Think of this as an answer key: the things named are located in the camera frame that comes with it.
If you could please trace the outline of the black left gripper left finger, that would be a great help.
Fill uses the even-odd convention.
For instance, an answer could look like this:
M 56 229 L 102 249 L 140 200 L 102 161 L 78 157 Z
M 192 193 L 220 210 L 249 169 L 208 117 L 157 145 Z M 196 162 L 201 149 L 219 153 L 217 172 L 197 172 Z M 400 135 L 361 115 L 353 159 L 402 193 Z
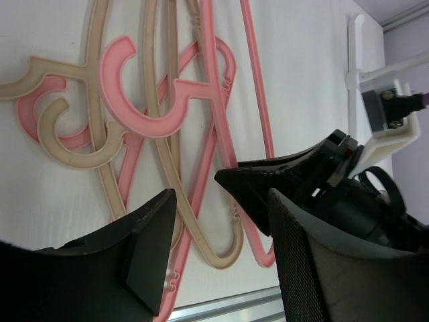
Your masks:
M 176 216 L 166 189 L 61 248 L 1 243 L 2 321 L 152 321 L 160 312 Z

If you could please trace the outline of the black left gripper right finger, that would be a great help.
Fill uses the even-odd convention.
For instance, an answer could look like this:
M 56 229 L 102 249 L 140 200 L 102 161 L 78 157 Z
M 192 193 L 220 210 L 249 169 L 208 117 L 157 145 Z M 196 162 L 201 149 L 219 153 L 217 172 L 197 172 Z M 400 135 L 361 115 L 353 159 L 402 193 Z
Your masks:
M 427 321 L 428 253 L 357 238 L 268 194 L 287 321 Z

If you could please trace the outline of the pink thick hanger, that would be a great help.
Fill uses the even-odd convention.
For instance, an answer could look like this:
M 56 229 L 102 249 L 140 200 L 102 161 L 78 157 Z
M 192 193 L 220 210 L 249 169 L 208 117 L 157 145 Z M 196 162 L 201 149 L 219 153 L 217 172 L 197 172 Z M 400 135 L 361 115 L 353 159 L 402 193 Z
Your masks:
M 263 130 L 263 140 L 265 144 L 265 152 L 268 157 L 274 154 L 273 140 L 271 136 L 271 125 L 269 122 L 269 115 L 267 110 L 267 103 L 265 98 L 265 89 L 263 85 L 263 76 L 261 65 L 259 61 L 259 54 L 257 50 L 257 40 L 253 27 L 253 20 L 251 16 L 251 9 L 248 1 L 241 1 L 241 9 L 243 14 L 243 21 L 245 24 L 245 31 L 247 36 L 247 43 L 249 47 L 249 54 L 251 58 L 251 67 L 253 71 L 253 78 L 255 84 L 255 91 L 257 96 L 257 104 L 259 108 L 259 116 L 261 118 L 261 126 Z M 221 89 L 219 66 L 217 61 L 217 49 L 222 43 L 215 37 L 215 23 L 213 18 L 213 1 L 200 1 L 200 18 L 202 26 L 202 45 L 198 45 L 202 50 L 204 58 L 204 67 L 206 71 L 205 83 L 195 82 L 191 80 L 184 80 L 175 78 L 173 80 L 173 89 L 171 91 L 171 110 L 173 107 L 186 105 L 191 99 L 207 100 L 210 103 L 212 112 L 212 119 L 214 121 L 214 129 L 211 132 L 210 138 L 214 136 L 217 142 L 211 141 L 211 150 L 215 149 L 217 144 L 220 144 L 220 151 L 223 157 L 224 165 L 227 169 L 238 167 L 237 158 L 235 155 L 233 141 L 229 129 L 229 124 L 226 116 L 226 103 L 227 94 L 224 94 L 230 87 L 223 87 Z M 202 190 L 194 192 L 192 199 L 192 206 L 196 207 L 198 212 L 200 198 L 204 193 Z M 268 253 L 261 244 L 259 233 L 254 223 L 251 222 L 248 215 L 237 205 L 238 216 L 241 225 L 244 227 L 245 234 L 251 246 L 256 262 L 264 268 L 271 267 L 275 262 L 275 255 L 273 246 L 271 246 Z
M 87 81 L 88 77 L 95 73 L 95 70 L 95 67 L 87 65 L 80 66 L 31 56 L 28 71 L 23 77 L 23 95 L 19 97 L 16 103 L 17 117 L 21 127 L 30 138 L 39 142 L 53 159 L 71 168 L 101 168 L 117 155 L 121 146 L 126 145 L 127 154 L 119 180 L 115 184 L 110 183 L 107 186 L 108 192 L 113 193 L 116 201 L 119 202 L 119 210 L 113 212 L 112 215 L 113 217 L 121 217 L 125 213 L 125 200 L 128 198 L 128 192 L 133 181 L 135 164 L 143 143 L 142 136 L 137 132 L 126 130 L 120 123 L 110 121 L 107 124 L 109 131 L 107 141 L 101 148 L 92 154 L 75 154 L 75 150 L 90 144 L 90 128 L 85 127 L 73 136 L 58 137 L 56 135 L 56 121 L 68 109 L 67 102 L 62 100 L 59 106 L 47 108 L 40 117 L 36 117 L 35 112 L 35 105 L 41 97 L 49 93 L 66 90 L 68 78 Z M 178 195 L 178 211 L 181 220 L 180 229 L 175 234 L 172 244 L 172 248 L 176 251 L 173 275 L 168 282 L 169 288 L 163 295 L 160 312 L 155 317 L 155 321 L 167 321 L 174 309 L 191 244 L 196 244 L 199 247 L 200 253 L 213 268 L 228 268 L 234 264 L 241 252 L 243 231 L 239 217 L 234 216 L 235 238 L 233 245 L 227 257 L 220 258 L 213 252 L 197 221 L 217 147 L 215 128 L 212 127 L 207 135 L 194 189 L 189 197 L 185 195 L 167 141 L 158 139 L 157 145 L 164 172 Z

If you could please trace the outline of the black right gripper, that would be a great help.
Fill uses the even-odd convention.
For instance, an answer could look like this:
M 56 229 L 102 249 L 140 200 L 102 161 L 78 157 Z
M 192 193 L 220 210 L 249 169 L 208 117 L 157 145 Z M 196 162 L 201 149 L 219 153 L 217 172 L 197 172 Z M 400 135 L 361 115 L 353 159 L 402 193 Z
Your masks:
M 399 189 L 380 167 L 348 175 L 363 148 L 340 130 L 317 148 L 269 160 L 242 162 L 214 179 L 256 227 L 271 235 L 268 194 L 276 189 L 313 216 L 368 242 L 399 250 L 427 250 L 428 228 L 408 215 Z

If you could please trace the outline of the beige thick hanger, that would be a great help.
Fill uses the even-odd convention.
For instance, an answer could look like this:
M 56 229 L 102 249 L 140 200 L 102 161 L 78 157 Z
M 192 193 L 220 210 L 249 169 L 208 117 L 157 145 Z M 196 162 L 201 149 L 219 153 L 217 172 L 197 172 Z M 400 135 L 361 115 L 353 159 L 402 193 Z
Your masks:
M 168 145 L 168 137 L 174 135 L 184 123 L 188 108 L 186 105 L 173 107 L 164 117 L 160 117 L 156 72 L 154 69 L 154 40 L 157 16 L 157 1 L 145 4 L 145 21 L 143 24 L 143 70 L 147 94 L 149 115 L 141 114 L 128 100 L 122 84 L 123 67 L 135 55 L 134 43 L 123 36 L 112 41 L 101 56 L 99 63 L 99 82 L 103 100 L 118 124 L 125 128 L 126 133 L 156 140 L 158 154 L 170 186 L 177 194 L 178 212 L 184 222 L 186 235 L 193 239 L 203 258 L 213 268 L 224 269 L 232 266 L 239 257 L 243 246 L 244 235 L 239 217 L 234 216 L 233 245 L 225 256 L 215 254 L 206 240 L 197 219 L 197 210 L 188 201 L 177 173 L 175 162 Z
M 101 184 L 113 219 L 126 214 L 125 205 L 113 172 L 111 160 L 123 144 L 125 128 L 116 121 L 103 121 L 99 90 L 99 60 L 103 45 L 103 30 L 109 10 L 108 1 L 95 1 L 90 17 L 84 64 L 71 64 L 40 56 L 31 56 L 27 72 L 13 83 L 1 84 L 1 99 L 11 101 L 34 92 L 47 76 L 63 76 L 81 81 L 86 87 L 86 108 L 91 154 L 76 154 L 60 141 L 56 123 L 67 112 L 69 105 L 63 98 L 56 99 L 45 108 L 36 126 L 38 139 L 45 151 L 56 161 L 71 168 L 98 169 Z

